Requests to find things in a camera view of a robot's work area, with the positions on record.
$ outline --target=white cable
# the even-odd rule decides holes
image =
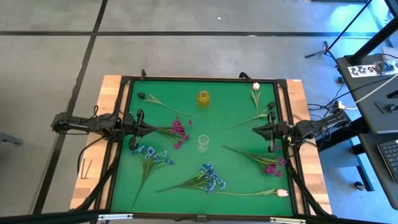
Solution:
[[[380,88],[382,88],[383,86],[387,85],[389,82],[391,82],[393,79],[398,77],[398,73],[395,74],[392,78],[390,78],[389,80],[387,80],[385,83],[381,84],[379,87],[375,88],[372,92],[368,93],[366,96],[362,97],[361,99],[355,101],[353,104],[346,106],[346,108],[350,108],[351,106],[365,100],[368,96],[372,95],[374,92],[380,90]]]

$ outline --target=wooden board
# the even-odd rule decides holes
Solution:
[[[101,86],[101,91],[99,93],[97,105],[99,106],[98,114],[112,113],[114,109],[114,102],[118,96],[119,86],[120,86],[121,76],[120,75],[105,75]],[[124,88],[123,98],[120,110],[124,111],[124,105],[126,104],[126,97],[128,91],[128,85],[126,84]],[[300,119],[310,119],[310,115],[307,108],[307,101],[305,99],[304,89],[301,80],[287,80],[287,86],[289,91],[290,105],[292,107],[292,112],[294,115],[294,123],[300,121]],[[284,95],[282,88],[280,88],[280,99],[284,102]],[[282,114],[284,119],[287,118],[287,111],[285,105],[282,103]],[[93,142],[99,136],[96,134],[90,134],[88,136],[87,144]],[[75,208],[79,206],[84,199],[90,194],[94,189],[95,185],[101,175],[101,168],[105,158],[105,148],[106,141],[99,141],[89,149],[87,149],[83,155],[85,160],[85,166],[80,166],[79,176],[76,180],[75,191],[73,193],[70,208]],[[116,144],[113,145],[111,156],[109,160],[111,161],[116,150]],[[326,191],[325,181],[323,179],[322,168],[320,165],[320,160],[318,156],[317,148],[311,144],[305,144],[300,150],[300,157],[302,161],[302,169],[305,179],[305,185],[308,187],[311,194],[317,200],[317,202],[322,206],[322,208],[331,213],[330,203],[328,194]],[[92,160],[90,169],[87,171],[88,163]],[[87,179],[81,179],[81,172],[83,176],[87,173]],[[108,197],[109,181],[105,185],[102,200],[100,201],[100,208],[105,208],[106,199]],[[295,193],[297,200],[297,207],[299,213],[304,213],[302,204],[302,195],[300,189],[295,184]]]

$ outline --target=keyboard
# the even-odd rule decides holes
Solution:
[[[377,145],[395,183],[398,183],[398,140]]]

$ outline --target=green mat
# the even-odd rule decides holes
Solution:
[[[202,90],[210,93],[208,108],[197,105],[197,94]],[[154,95],[165,105],[190,114],[191,116],[179,114],[180,121],[187,124],[191,119],[193,126],[186,127],[190,140],[180,149],[174,149],[175,142],[159,133],[150,133],[139,140],[141,146],[152,146],[156,152],[167,150],[168,157],[174,159],[175,165],[156,170],[149,176],[134,208],[132,203],[141,183],[142,164],[138,156],[131,155],[128,148],[130,136],[125,137],[111,210],[209,215],[293,215],[290,197],[207,194],[205,191],[193,189],[173,189],[156,193],[157,190],[191,179],[199,173],[203,163],[209,162],[215,164],[215,171],[226,182],[224,191],[240,194],[269,189],[289,191],[285,167],[280,169],[280,178],[265,176],[252,160],[221,147],[225,145],[254,153],[267,151],[269,142],[251,131],[253,127],[259,126],[257,120],[225,129],[256,115],[251,90],[250,83],[135,81],[130,113],[135,116],[137,109],[143,109],[145,122],[153,126],[167,126],[175,119],[175,112],[160,105],[143,102],[137,97],[138,92],[144,92]],[[262,111],[269,102],[275,101],[273,84],[261,84],[260,91],[259,111]],[[260,121],[262,125],[267,123],[266,118],[261,118]],[[198,137],[201,134],[206,134],[210,139],[205,153],[198,152]],[[276,158],[282,155],[282,151],[278,153]]]

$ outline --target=yellow vase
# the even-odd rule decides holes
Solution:
[[[210,103],[210,95],[207,91],[203,90],[198,94],[198,105],[201,107],[208,107]]]

